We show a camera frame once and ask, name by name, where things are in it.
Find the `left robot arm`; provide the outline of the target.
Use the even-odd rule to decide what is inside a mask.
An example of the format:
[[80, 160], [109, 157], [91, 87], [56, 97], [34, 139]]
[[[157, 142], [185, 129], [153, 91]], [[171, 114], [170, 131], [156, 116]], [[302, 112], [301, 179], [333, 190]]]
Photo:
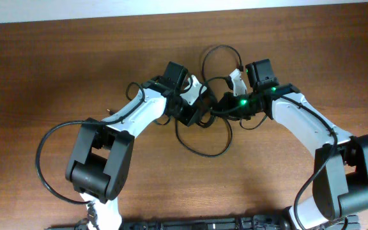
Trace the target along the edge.
[[118, 196], [128, 177], [135, 139], [163, 115], [192, 125], [205, 88], [197, 77], [170, 62], [163, 75], [138, 84], [138, 92], [118, 112], [80, 126], [65, 178], [87, 209], [84, 229], [118, 229]]

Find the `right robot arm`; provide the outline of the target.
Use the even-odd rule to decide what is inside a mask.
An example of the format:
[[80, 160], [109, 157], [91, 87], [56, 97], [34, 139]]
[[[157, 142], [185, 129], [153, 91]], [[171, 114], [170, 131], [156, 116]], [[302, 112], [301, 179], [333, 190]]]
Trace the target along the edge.
[[314, 157], [314, 172], [287, 208], [284, 229], [314, 229], [368, 210], [368, 135], [345, 131], [292, 84], [280, 85], [269, 59], [245, 65], [252, 92], [238, 76], [228, 79], [215, 114], [241, 121], [259, 112], [287, 128]]

